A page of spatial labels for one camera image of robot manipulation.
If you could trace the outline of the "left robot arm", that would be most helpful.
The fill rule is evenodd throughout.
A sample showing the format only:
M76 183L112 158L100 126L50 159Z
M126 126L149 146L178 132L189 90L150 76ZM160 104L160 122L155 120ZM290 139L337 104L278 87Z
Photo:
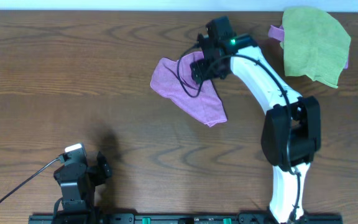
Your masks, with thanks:
M89 166L83 151L59 155L63 164L53 173L62 198L55 203L52 223L102 223L103 215L94 204L95 188L112 176L106 157L99 152L95 166Z

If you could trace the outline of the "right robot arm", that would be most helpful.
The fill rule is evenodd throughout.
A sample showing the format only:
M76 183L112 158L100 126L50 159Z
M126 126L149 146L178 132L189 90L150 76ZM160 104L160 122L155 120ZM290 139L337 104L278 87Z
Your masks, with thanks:
M204 57L190 65L199 85L230 73L250 90L265 114L262 152L273 168L269 212L275 223L306 223L302 207L305 176L321 147L320 108L287 85L249 35L234 32L228 17L213 19L197 37Z

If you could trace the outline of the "purple microfiber cloth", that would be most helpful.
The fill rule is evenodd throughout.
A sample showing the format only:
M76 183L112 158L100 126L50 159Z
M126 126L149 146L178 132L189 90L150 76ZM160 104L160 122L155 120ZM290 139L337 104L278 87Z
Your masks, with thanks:
M150 87L197 121L212 127L225 123L227 116L212 81L207 80L200 85L191 77L190 64L202 58L204 56L200 51L176 61L161 58L152 74Z

